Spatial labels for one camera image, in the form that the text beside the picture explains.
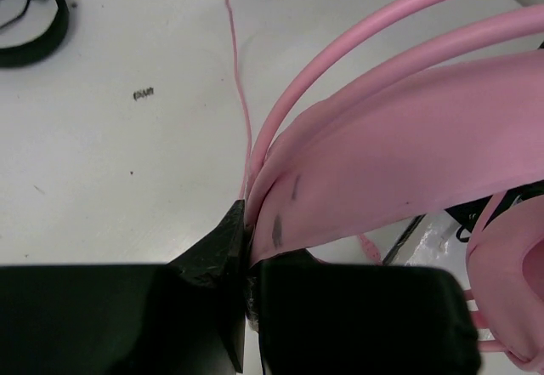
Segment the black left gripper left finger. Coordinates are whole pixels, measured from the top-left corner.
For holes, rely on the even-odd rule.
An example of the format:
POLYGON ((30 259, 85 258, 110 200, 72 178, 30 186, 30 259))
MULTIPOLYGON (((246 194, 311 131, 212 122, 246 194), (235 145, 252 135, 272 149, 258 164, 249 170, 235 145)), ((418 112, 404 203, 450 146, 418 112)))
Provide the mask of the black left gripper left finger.
POLYGON ((244 207, 167 263, 2 267, 2 373, 240 373, 244 207))

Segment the pink headphones with cable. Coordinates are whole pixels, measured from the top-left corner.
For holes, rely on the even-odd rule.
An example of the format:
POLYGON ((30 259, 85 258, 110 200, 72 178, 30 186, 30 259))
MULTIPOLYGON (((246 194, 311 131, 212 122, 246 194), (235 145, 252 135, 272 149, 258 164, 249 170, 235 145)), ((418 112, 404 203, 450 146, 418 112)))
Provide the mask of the pink headphones with cable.
POLYGON ((467 245, 469 296, 485 351, 543 370, 543 199, 506 211, 512 188, 543 178, 543 54, 457 57, 541 32, 534 5, 455 29, 383 62, 283 120, 353 48, 445 0, 396 0, 320 52, 267 116, 247 166, 250 261, 487 199, 467 245))

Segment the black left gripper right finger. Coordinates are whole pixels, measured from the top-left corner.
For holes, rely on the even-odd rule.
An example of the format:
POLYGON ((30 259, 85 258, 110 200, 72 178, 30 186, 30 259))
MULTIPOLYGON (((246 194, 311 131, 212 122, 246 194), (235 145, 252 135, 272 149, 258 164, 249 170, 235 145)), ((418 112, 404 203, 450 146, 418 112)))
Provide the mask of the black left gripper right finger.
POLYGON ((476 374, 456 278, 432 267, 331 264, 308 251, 245 268, 266 374, 476 374))

